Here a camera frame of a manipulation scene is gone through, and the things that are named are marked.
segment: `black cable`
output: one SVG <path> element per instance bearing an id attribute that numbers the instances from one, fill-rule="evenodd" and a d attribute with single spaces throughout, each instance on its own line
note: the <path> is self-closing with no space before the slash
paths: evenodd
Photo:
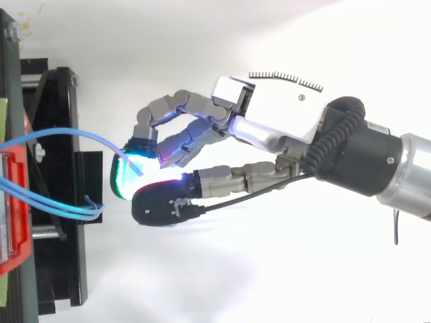
<path id="1" fill-rule="evenodd" d="M 399 211 L 393 210 L 393 243 L 398 245 L 398 218 Z"/>
<path id="2" fill-rule="evenodd" d="M 288 178 L 287 180 L 282 180 L 281 182 L 278 182 L 278 183 L 276 183 L 274 185 L 268 186 L 267 188 L 263 188 L 263 189 L 258 190 L 256 192 L 250 193 L 248 195 L 244 195 L 242 197 L 238 197 L 237 199 L 232 199 L 230 201 L 226 201 L 226 202 L 218 203 L 218 204 L 215 204 L 215 205 L 211 205 L 209 207 L 205 207 L 204 211 L 205 212 L 209 212 L 209 211 L 214 211 L 214 210 L 217 210 L 217 209 L 221 209 L 222 207 L 229 207 L 230 205 L 241 203 L 241 202 L 247 201 L 249 199 L 253 199 L 256 196 L 259 196 L 259 195 L 271 192 L 272 190 L 275 190 L 276 188 L 279 188 L 281 186 L 285 186 L 285 185 L 291 184 L 293 182 L 297 182 L 299 180 L 305 180 L 305 179 L 311 178 L 311 177 L 313 177 L 312 174 L 304 174 L 304 175 L 299 175 L 299 176 L 291 177 L 291 178 Z"/>
<path id="3" fill-rule="evenodd" d="M 343 120 L 312 144 L 302 159 L 301 169 L 305 173 L 317 175 L 323 160 L 346 142 L 358 130 L 365 118 L 365 107 L 361 100 L 351 96 L 338 98 L 328 107 L 347 112 Z"/>

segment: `white wall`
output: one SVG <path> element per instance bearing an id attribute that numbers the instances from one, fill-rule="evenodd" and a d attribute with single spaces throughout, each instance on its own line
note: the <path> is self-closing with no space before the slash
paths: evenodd
<path id="1" fill-rule="evenodd" d="M 137 111 L 220 75 L 300 74 L 367 119 L 431 138 L 428 1 L 3 0 L 26 22 L 22 56 L 79 75 L 79 122 L 122 146 Z M 297 118 L 280 109 L 278 118 Z M 190 118 L 164 127 L 180 131 Z M 82 149 L 103 149 L 82 140 Z M 111 193 L 86 227 L 90 297 L 41 322 L 417 322 L 431 320 L 431 223 L 309 180 L 176 227 L 139 227 Z M 273 160 L 227 140 L 188 170 Z"/>

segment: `green light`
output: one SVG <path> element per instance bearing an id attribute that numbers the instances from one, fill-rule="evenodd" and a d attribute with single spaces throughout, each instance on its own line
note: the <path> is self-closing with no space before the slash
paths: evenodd
<path id="1" fill-rule="evenodd" d="M 118 193 L 125 200 L 130 201 L 137 190 L 148 184 L 166 180 L 180 180 L 182 178 L 183 170 L 181 168 L 160 169 L 157 159 L 129 153 L 126 153 L 126 155 L 143 172 L 143 176 L 139 177 L 123 159 L 119 159 L 115 184 L 117 185 Z"/>

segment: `blue cable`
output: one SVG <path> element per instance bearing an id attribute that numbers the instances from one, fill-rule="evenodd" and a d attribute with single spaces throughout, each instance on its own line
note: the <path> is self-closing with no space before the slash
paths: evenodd
<path id="1" fill-rule="evenodd" d="M 107 146 L 108 148 L 111 148 L 118 156 L 123 158 L 127 165 L 130 166 L 130 168 L 138 175 L 143 176 L 143 173 L 141 170 L 132 163 L 129 158 L 127 158 L 126 154 L 121 151 L 116 145 L 111 143 L 110 141 L 106 140 L 105 138 L 102 138 L 98 135 L 95 135 L 93 133 L 89 133 L 87 131 L 79 130 L 79 129 L 73 129 L 73 128 L 51 128 L 51 129 L 45 129 L 45 130 L 39 130 L 34 131 L 33 133 L 29 133 L 28 135 L 18 137 L 9 141 L 6 141 L 5 143 L 2 143 L 0 145 L 0 151 L 9 148 L 14 145 L 18 145 L 20 143 L 25 143 L 26 141 L 33 140 L 36 138 L 51 136 L 51 135 L 74 135 L 74 136 L 81 136 L 93 139 L 95 141 L 98 141 L 99 143 Z"/>
<path id="2" fill-rule="evenodd" d="M 98 213 L 97 211 L 94 210 L 93 205 L 90 205 L 90 208 L 92 208 L 92 210 L 89 210 L 87 208 L 83 209 L 81 207 L 73 207 L 71 205 L 57 202 L 57 201 L 48 199 L 42 195 L 36 194 L 30 190 L 26 190 L 25 188 L 22 188 L 20 185 L 17 185 L 14 182 L 11 182 L 10 180 L 8 180 L 4 177 L 0 177 L 0 184 L 5 186 L 5 187 L 8 187 L 10 190 L 16 192 L 15 194 L 12 194 L 12 195 L 17 197 L 17 198 L 19 198 L 19 195 L 24 195 L 25 197 L 28 197 L 29 199 L 38 201 L 38 202 L 46 204 L 50 207 L 55 207 L 57 209 L 61 209 L 63 211 L 67 211 L 67 212 L 81 213 L 84 215 L 94 215 L 94 214 Z"/>
<path id="3" fill-rule="evenodd" d="M 105 205 L 102 205 L 102 207 L 98 210 L 98 213 L 94 214 L 94 215 L 80 215 L 80 214 L 77 214 L 77 213 L 69 213 L 69 212 L 66 212 L 66 211 L 55 209 L 53 207 L 49 207 L 47 205 L 44 205 L 42 203 L 39 203 L 39 202 L 37 202 L 35 200 L 29 199 L 29 198 L 27 198 L 25 196 L 22 196 L 22 195 L 17 196 L 17 194 L 16 194 L 15 191 L 11 190 L 9 187 L 4 186 L 2 184 L 0 184 L 0 190 L 2 190 L 3 192 L 8 193 L 10 195 L 13 195 L 17 199 L 20 199 L 21 201 L 23 201 L 26 204 L 31 205 L 32 207 L 36 207 L 37 209 L 40 209 L 40 210 L 42 210 L 44 212 L 47 212 L 47 213 L 58 215 L 59 217 L 66 217 L 68 219 L 82 220 L 82 221 L 91 221 L 91 220 L 97 219 L 98 216 L 103 211 L 103 209 L 105 208 Z"/>
<path id="4" fill-rule="evenodd" d="M 51 136 L 51 135 L 76 135 L 76 136 L 87 137 L 95 141 L 98 141 L 99 143 L 113 150 L 118 156 L 123 158 L 126 161 L 127 165 L 129 165 L 130 168 L 138 176 L 143 176 L 143 173 L 141 172 L 141 170 L 135 164 L 133 164 L 129 160 L 129 158 L 127 158 L 127 156 L 124 154 L 123 151 L 121 151 L 121 149 L 119 149 L 113 143 L 98 135 L 89 133 L 87 131 L 78 130 L 78 129 L 52 128 L 52 129 L 45 129 L 41 131 L 35 131 L 28 135 L 18 137 L 10 141 L 6 141 L 3 144 L 0 144 L 0 151 L 3 151 L 4 149 L 7 149 L 14 145 L 18 145 L 20 143 L 25 143 L 26 141 L 29 141 L 32 139 Z M 48 199 L 34 192 L 30 192 L 29 190 L 26 190 L 25 188 L 22 188 L 21 186 L 2 177 L 0 177 L 0 190 L 10 195 L 13 195 L 17 199 L 20 199 L 21 201 L 33 207 L 36 207 L 37 209 L 40 209 L 44 212 L 58 215 L 60 217 L 66 217 L 68 219 L 91 221 L 96 219 L 101 214 L 102 210 L 105 208 L 105 205 L 96 205 L 95 203 L 93 203 L 93 201 L 91 201 L 88 196 L 85 196 L 85 199 L 89 203 L 88 206 L 74 207 L 71 205 L 66 205 L 64 203 L 60 203 L 60 202 Z"/>

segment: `robotic hand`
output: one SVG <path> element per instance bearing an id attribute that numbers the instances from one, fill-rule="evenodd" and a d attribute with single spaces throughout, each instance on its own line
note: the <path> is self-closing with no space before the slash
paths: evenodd
<path id="1" fill-rule="evenodd" d="M 279 109 L 288 110 L 291 117 L 278 118 Z M 182 113 L 197 120 L 157 143 L 156 127 Z M 166 173 L 134 186 L 133 217 L 144 225 L 180 223 L 316 177 L 375 195 L 394 210 L 431 221 L 431 141 L 412 134 L 392 136 L 388 128 L 364 117 L 359 99 L 344 97 L 327 104 L 321 86 L 278 72 L 251 73 L 248 79 L 221 77 L 211 98 L 180 90 L 153 101 L 139 111 L 125 152 L 146 161 L 144 176 Z M 216 166 L 177 179 L 168 172 L 170 166 L 187 165 L 205 145 L 230 136 L 273 153 L 276 162 Z M 157 165 L 148 167 L 148 158 Z M 119 163 L 114 157 L 111 187 L 125 197 L 119 176 L 124 177 L 128 167 Z M 243 191 L 250 194 L 212 207 L 191 204 L 191 199 Z"/>

